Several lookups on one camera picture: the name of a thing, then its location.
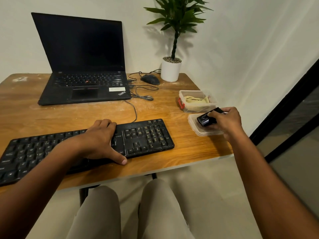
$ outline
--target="laptop keyboard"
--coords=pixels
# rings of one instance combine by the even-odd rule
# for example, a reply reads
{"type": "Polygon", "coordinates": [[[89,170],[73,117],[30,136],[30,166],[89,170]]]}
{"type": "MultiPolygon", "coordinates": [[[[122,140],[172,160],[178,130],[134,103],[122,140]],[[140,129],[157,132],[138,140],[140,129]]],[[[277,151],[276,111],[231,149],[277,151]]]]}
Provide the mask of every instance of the laptop keyboard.
{"type": "MultiPolygon", "coordinates": [[[[19,181],[45,159],[57,144],[85,132],[86,129],[11,140],[0,158],[0,186],[19,181]]],[[[156,119],[118,124],[111,147],[126,158],[133,158],[172,149],[174,143],[163,120],[156,119]]],[[[67,173],[86,171],[110,162],[113,161],[80,159],[67,173]]]]}
{"type": "Polygon", "coordinates": [[[56,77],[54,84],[58,86],[92,86],[105,85],[109,87],[121,87],[123,77],[121,72],[98,73],[98,74],[63,74],[56,77]]]}

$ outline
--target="plant pot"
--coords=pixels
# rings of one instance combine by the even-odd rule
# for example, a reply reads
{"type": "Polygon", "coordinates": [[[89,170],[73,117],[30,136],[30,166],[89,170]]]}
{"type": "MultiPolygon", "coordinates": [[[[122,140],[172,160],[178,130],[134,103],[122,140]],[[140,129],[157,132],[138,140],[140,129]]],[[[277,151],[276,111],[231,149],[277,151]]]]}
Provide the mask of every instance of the plant pot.
{"type": "Polygon", "coordinates": [[[181,62],[180,63],[170,63],[170,62],[163,60],[160,77],[162,78],[162,80],[165,80],[168,82],[174,82],[174,81],[178,80],[180,70],[181,70],[181,62]]]}

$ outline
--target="laptop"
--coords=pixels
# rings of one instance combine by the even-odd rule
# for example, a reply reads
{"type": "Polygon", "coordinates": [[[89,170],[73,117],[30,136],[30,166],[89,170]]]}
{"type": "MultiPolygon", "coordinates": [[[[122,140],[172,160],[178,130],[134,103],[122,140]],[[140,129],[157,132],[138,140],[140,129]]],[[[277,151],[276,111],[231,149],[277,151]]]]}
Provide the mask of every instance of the laptop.
{"type": "Polygon", "coordinates": [[[131,98],[122,22],[31,14],[52,69],[39,105],[131,98]]]}

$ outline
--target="hand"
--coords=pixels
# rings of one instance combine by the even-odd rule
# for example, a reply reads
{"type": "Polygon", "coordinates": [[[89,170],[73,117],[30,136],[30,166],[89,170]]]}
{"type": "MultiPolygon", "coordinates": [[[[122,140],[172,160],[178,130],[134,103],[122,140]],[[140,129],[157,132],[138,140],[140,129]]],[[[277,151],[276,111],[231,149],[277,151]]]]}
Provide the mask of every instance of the hand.
{"type": "Polygon", "coordinates": [[[221,114],[216,111],[208,113],[209,117],[214,117],[217,124],[210,125],[210,127],[224,132],[224,137],[229,141],[230,136],[237,132],[244,132],[241,126],[241,117],[236,107],[221,108],[227,114],[221,114]]]}
{"type": "Polygon", "coordinates": [[[127,159],[111,148],[111,139],[115,128],[116,123],[109,119],[96,120],[85,133],[66,141],[78,143],[82,157],[89,159],[109,158],[116,163],[125,165],[127,159]]]}

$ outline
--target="mouse cable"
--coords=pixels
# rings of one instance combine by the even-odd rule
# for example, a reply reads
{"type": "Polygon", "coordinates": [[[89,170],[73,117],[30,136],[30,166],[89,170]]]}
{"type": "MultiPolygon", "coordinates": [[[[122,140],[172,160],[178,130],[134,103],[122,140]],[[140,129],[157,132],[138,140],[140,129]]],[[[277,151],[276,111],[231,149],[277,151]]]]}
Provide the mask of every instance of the mouse cable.
{"type": "Polygon", "coordinates": [[[141,96],[138,94],[137,92],[137,89],[138,88],[143,88],[143,89],[146,89],[146,90],[150,90],[150,91],[156,91],[158,90],[159,88],[156,87],[156,86],[153,86],[153,85],[133,85],[133,84],[129,84],[129,88],[132,89],[132,88],[135,88],[135,93],[134,92],[131,92],[131,96],[134,97],[134,98],[141,98],[141,99],[144,99],[144,100],[147,100],[147,101],[152,101],[154,100],[154,98],[152,96],[141,96]]]}
{"type": "Polygon", "coordinates": [[[135,73],[131,73],[131,74],[129,74],[129,80],[127,80],[129,83],[131,83],[131,82],[133,82],[133,81],[137,81],[137,79],[136,78],[132,78],[132,77],[130,77],[130,75],[133,75],[133,74],[139,74],[139,76],[140,77],[142,77],[142,74],[151,74],[151,73],[157,73],[157,74],[160,74],[159,72],[157,72],[158,70],[161,70],[161,69],[155,69],[155,70],[153,70],[153,71],[151,71],[151,72],[149,72],[149,73],[144,73],[144,72],[141,72],[141,71],[139,71],[139,72],[135,72],[135,73]]]}
{"type": "Polygon", "coordinates": [[[124,101],[125,101],[126,103],[130,104],[131,106],[133,106],[134,112],[135,112],[135,120],[134,120],[134,121],[136,121],[136,120],[138,119],[138,114],[137,114],[137,112],[136,112],[135,106],[134,106],[132,103],[129,103],[128,101],[126,101],[126,100],[124,100],[124,101]]]}

